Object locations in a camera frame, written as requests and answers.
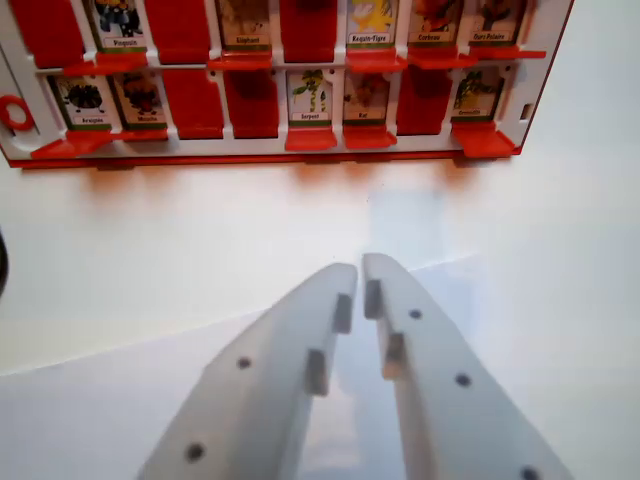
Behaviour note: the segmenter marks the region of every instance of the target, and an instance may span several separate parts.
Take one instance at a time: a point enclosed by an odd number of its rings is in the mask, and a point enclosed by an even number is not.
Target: white plastic frame
[[[91,35],[89,20],[84,13],[82,0],[70,0],[73,6],[80,32],[85,44],[85,60],[91,60],[96,54],[96,45]],[[334,69],[333,82],[333,113],[332,125],[338,140],[338,145],[322,152],[305,153],[362,153],[362,150],[348,150],[342,137],[342,96],[344,91],[344,69],[346,54],[346,12],[347,1],[338,0],[337,15],[337,42],[333,63],[285,63],[280,40],[280,15],[278,0],[269,0],[270,28],[273,52],[274,81],[278,88],[279,127],[278,138],[237,140],[233,136],[233,127],[229,120],[229,111],[224,95],[224,82],[222,72],[216,72],[211,81],[218,84],[221,92],[223,117],[225,126],[223,138],[214,140],[180,140],[177,129],[171,119],[170,110],[167,111],[167,123],[169,125],[168,141],[153,142],[128,142],[115,141],[104,146],[88,158],[118,158],[118,157],[188,157],[210,155],[283,155],[297,152],[287,152],[285,141],[288,133],[288,110],[286,92],[287,69],[300,70],[304,68]],[[466,0],[460,21],[458,32],[458,49],[461,53],[468,53],[469,39],[473,16],[477,11],[479,0]],[[398,55],[406,57],[409,13],[413,0],[400,0],[398,20],[396,26],[396,51]],[[495,122],[516,147],[522,146],[524,137],[529,127],[530,118],[521,120],[523,109],[527,105],[535,105],[541,95],[541,91],[551,66],[553,54],[560,41],[560,36],[565,25],[567,15],[571,8],[572,0],[529,0],[518,34],[517,45],[524,50],[543,50],[547,52],[544,59],[524,59],[509,61],[485,61],[481,65],[498,64],[501,67],[511,64],[515,68],[511,71],[511,79],[507,81],[496,111]],[[206,0],[206,15],[211,37],[210,58],[217,58],[221,52],[220,31],[214,0]],[[138,12],[145,40],[147,42],[147,58],[150,68],[202,68],[205,65],[162,65],[158,60],[158,52],[153,42],[149,22],[146,15],[144,1],[138,1]],[[36,128],[29,132],[13,132],[0,124],[0,145],[5,155],[12,160],[29,160],[32,151],[43,147],[57,139],[63,138],[66,126],[60,123],[59,113],[55,102],[51,98],[51,92],[44,81],[47,74],[60,73],[57,69],[38,70],[24,42],[20,29],[15,21],[9,0],[0,0],[0,96],[17,95],[22,97],[34,118]],[[461,150],[461,146],[451,135],[451,105],[460,81],[460,71],[451,72],[453,88],[449,101],[449,110],[442,124],[439,135],[412,135],[399,136],[398,143],[390,148],[381,150],[368,150],[368,152],[438,152]],[[401,73],[391,75],[389,92],[389,106],[387,108],[387,128],[396,134],[396,113],[398,108],[398,96],[400,93]],[[164,88],[160,88],[162,100],[166,102]],[[115,128],[119,125],[117,116],[112,116],[111,123]],[[15,113],[15,118],[20,119],[20,113]]]

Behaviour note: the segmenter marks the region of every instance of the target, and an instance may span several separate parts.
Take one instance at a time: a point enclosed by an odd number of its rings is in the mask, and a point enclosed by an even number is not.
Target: white table surface
[[[640,4],[579,0],[523,155],[21,172],[0,373],[270,305],[365,251],[484,259],[477,351],[579,479],[640,471]]]

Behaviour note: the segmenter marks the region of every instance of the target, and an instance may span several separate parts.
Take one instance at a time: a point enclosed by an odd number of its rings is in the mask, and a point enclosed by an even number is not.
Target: animal picture card
[[[136,2],[83,0],[98,50],[107,53],[147,50]]]
[[[413,0],[409,46],[455,45],[461,13],[462,0]]]
[[[332,85],[322,70],[289,72],[287,95],[289,125],[319,127],[331,125]]]
[[[398,0],[349,0],[347,12],[347,47],[393,46]]]
[[[47,81],[69,130],[111,130],[104,102],[110,94],[95,77],[50,75]]]
[[[452,122],[484,122],[493,120],[500,100],[504,78],[498,67],[463,70],[453,105]]]
[[[218,0],[222,42],[227,50],[269,50],[268,0]]]
[[[524,15],[524,0],[481,0],[469,45],[513,45]]]
[[[116,106],[124,128],[167,128],[157,81],[157,75],[150,71],[120,73],[112,77]]]
[[[389,82],[380,73],[347,71],[344,85],[345,125],[382,125],[387,117]]]

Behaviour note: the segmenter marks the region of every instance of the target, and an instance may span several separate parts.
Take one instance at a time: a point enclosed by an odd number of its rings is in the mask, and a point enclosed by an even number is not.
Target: white backdrop
[[[364,251],[411,268],[477,252],[491,288],[482,360],[577,478],[636,479],[639,20],[635,1],[576,3],[511,161],[112,173],[0,162],[0,372],[258,310]]]

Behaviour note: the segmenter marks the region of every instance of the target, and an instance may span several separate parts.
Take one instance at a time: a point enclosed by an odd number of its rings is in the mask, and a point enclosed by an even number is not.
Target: red plastic flap
[[[402,73],[398,98],[398,135],[439,134],[452,85],[445,70],[422,70],[409,65]]]
[[[56,140],[31,152],[33,159],[65,159],[95,152],[111,143],[111,132],[67,132],[66,139]]]
[[[149,130],[124,130],[111,135],[112,140],[122,140],[123,142],[152,142],[154,140],[167,140],[169,134],[166,129]]]
[[[347,51],[347,67],[355,73],[399,72],[408,62],[396,55],[395,48]]]
[[[222,52],[220,58],[209,61],[211,70],[255,71],[271,69],[271,50],[267,52]]]
[[[338,145],[331,127],[290,128],[284,149],[288,152],[328,150]]]
[[[80,155],[88,155],[98,148],[114,140],[125,142],[167,140],[166,130],[135,130],[120,133],[102,132],[74,132],[67,131],[67,138],[56,140],[49,145],[31,152],[33,159],[66,159]]]
[[[337,0],[280,0],[285,62],[333,62]]]
[[[510,157],[515,148],[494,122],[454,123],[453,136],[468,158]]]
[[[81,75],[112,75],[125,73],[147,66],[147,54],[138,53],[97,53],[95,62],[76,63],[63,69],[67,77]]]
[[[278,90],[271,72],[224,72],[229,117],[236,138],[278,136]]]
[[[469,55],[479,60],[515,60],[518,58],[545,58],[547,52],[531,50],[523,51],[520,47],[471,47]]]
[[[350,150],[389,148],[398,143],[385,125],[345,125],[342,130],[344,143]]]
[[[161,63],[206,63],[211,40],[204,0],[146,0]]]
[[[458,54],[458,47],[409,47],[407,60],[423,70],[447,70],[449,68],[467,68],[478,63],[478,59]]]
[[[220,92],[218,85],[209,80],[209,72],[165,69],[162,77],[180,138],[222,138]]]
[[[82,62],[84,44],[69,0],[9,0],[38,68]]]

